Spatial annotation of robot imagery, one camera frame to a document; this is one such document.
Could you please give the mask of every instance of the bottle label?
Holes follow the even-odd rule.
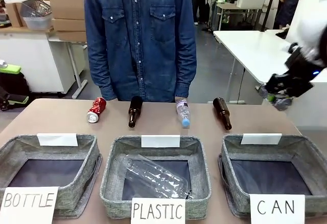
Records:
[[[177,108],[181,107],[181,106],[189,106],[186,100],[181,100],[177,103]]]

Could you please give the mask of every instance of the blue denim shirt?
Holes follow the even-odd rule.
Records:
[[[84,0],[91,76],[106,100],[172,102],[196,72],[191,0]]]

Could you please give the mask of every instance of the black wire basket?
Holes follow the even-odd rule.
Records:
[[[41,0],[24,1],[20,9],[20,15],[24,18],[44,17],[51,13],[50,5]]]

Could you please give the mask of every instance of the shirt pocket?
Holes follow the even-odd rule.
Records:
[[[151,6],[151,39],[160,42],[175,37],[175,6]]]
[[[122,45],[127,40],[127,26],[124,9],[121,7],[102,9],[106,37],[111,43]]]

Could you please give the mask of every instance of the red can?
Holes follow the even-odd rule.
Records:
[[[88,110],[88,113],[86,115],[89,123],[98,122],[100,114],[106,108],[106,104],[107,104],[106,100],[103,99],[102,97],[96,98],[96,100],[92,104],[91,109]]]

